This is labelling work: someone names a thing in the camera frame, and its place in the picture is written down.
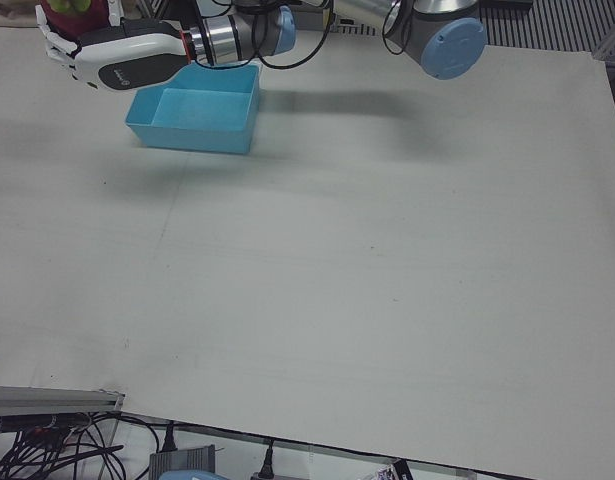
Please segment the white grey robot hand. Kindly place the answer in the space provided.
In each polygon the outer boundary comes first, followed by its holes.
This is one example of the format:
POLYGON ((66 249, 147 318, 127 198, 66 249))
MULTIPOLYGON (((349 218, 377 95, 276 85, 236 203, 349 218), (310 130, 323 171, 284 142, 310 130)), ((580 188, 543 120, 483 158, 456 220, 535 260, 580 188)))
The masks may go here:
POLYGON ((185 34, 153 18, 128 19, 120 1, 40 1, 47 57, 92 88, 161 85, 191 63, 185 34))

